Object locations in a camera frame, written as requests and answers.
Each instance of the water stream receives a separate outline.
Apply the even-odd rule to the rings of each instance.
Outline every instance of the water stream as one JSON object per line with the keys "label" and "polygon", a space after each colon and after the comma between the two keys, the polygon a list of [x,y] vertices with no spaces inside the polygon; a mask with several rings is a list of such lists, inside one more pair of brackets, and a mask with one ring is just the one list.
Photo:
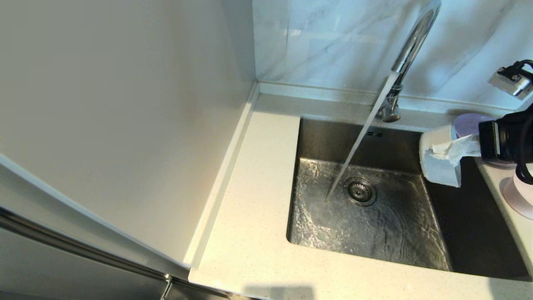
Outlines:
{"label": "water stream", "polygon": [[368,115],[368,118],[367,118],[367,120],[365,122],[365,125],[363,126],[363,129],[361,129],[361,132],[359,133],[359,136],[357,137],[356,142],[353,143],[352,149],[350,150],[350,153],[348,154],[348,157],[346,158],[346,161],[342,165],[341,172],[339,172],[339,174],[337,175],[337,178],[335,178],[335,181],[333,182],[333,186],[331,187],[331,189],[328,192],[328,195],[326,196],[326,200],[329,199],[329,197],[331,196],[331,194],[333,193],[333,191],[337,187],[338,182],[341,180],[342,175],[346,171],[346,168],[348,167],[348,164],[352,160],[352,157],[353,157],[354,153],[356,152],[357,148],[361,144],[361,141],[363,140],[363,137],[365,137],[366,132],[367,132],[368,128],[370,127],[370,124],[372,123],[372,120],[376,116],[377,111],[381,107],[381,104],[383,103],[383,101],[387,97],[387,94],[391,90],[391,87],[394,85],[394,82],[396,81],[396,78],[398,78],[398,75],[399,74],[397,72],[391,71],[391,74],[389,75],[389,78],[387,78],[387,81],[385,82],[385,85],[383,86],[383,89],[381,90],[381,93],[379,94],[379,97],[377,97],[376,103],[374,104],[374,107],[372,108],[372,111]]}

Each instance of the drain strainer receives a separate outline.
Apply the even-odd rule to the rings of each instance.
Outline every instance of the drain strainer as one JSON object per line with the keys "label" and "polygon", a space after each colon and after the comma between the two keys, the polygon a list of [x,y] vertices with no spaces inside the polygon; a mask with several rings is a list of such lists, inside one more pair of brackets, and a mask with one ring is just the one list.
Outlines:
{"label": "drain strainer", "polygon": [[376,201],[376,190],[361,177],[348,178],[344,183],[344,194],[348,200],[360,206],[368,206]]}

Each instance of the stainless steel sink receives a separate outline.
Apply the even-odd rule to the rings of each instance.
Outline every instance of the stainless steel sink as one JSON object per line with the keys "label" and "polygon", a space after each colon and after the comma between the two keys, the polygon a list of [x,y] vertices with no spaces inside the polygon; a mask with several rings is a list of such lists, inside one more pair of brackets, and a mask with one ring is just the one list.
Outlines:
{"label": "stainless steel sink", "polygon": [[331,197],[362,126],[302,119],[287,239],[401,264],[531,281],[473,159],[461,188],[429,183],[420,133],[370,128]]}

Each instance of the marble backsplash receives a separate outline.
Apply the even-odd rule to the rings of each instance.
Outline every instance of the marble backsplash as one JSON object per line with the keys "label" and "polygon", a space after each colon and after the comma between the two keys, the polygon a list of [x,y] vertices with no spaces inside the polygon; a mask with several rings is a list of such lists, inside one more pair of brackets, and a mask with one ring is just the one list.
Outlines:
{"label": "marble backsplash", "polygon": [[[426,3],[254,0],[257,78],[377,92]],[[487,81],[533,59],[532,15],[531,0],[442,0],[402,94],[518,108]]]}

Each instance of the faucet spout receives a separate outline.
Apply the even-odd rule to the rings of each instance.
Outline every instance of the faucet spout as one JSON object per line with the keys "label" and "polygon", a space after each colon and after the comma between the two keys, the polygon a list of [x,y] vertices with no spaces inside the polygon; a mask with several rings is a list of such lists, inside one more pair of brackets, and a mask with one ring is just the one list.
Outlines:
{"label": "faucet spout", "polygon": [[381,118],[384,122],[395,122],[400,119],[398,110],[398,94],[403,88],[402,82],[405,78],[409,67],[413,64],[416,55],[418,54],[422,44],[426,40],[427,34],[430,32],[435,19],[439,14],[441,2],[440,0],[430,0],[428,4],[422,10],[422,13],[418,16],[415,25],[411,29],[405,44],[403,45],[398,58],[392,66],[392,70],[397,72],[398,78],[396,79],[393,87],[387,95],[387,101],[379,109],[376,117]]}

